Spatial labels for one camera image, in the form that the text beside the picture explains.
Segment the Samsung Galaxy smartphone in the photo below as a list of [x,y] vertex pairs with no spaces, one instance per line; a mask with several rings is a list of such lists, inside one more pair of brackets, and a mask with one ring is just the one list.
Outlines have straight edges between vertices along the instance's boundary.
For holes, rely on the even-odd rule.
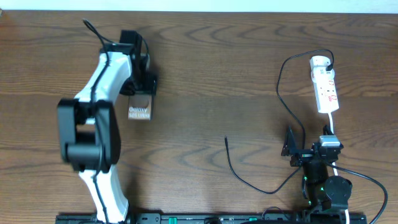
[[146,120],[152,119],[153,96],[132,95],[128,101],[128,119]]

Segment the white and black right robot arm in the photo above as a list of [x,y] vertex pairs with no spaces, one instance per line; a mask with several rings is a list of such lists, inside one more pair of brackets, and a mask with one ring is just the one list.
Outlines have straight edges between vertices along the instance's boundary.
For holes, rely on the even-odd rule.
[[307,178],[305,193],[312,203],[310,208],[316,212],[340,213],[348,209],[352,183],[342,176],[328,174],[328,166],[338,160],[342,149],[342,143],[328,126],[310,149],[299,149],[292,129],[287,129],[281,155],[290,157],[292,167],[303,168]]

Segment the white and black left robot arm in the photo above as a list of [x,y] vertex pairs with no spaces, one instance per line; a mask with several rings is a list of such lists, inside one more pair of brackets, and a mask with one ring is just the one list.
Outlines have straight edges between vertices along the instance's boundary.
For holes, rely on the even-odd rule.
[[99,63],[89,82],[57,105],[62,159],[88,187],[96,213],[58,215],[56,223],[135,223],[116,166],[121,137],[114,105],[119,95],[146,99],[131,118],[150,120],[158,76],[149,70],[150,56],[141,52],[147,43],[138,32],[122,30],[119,42],[100,40]]

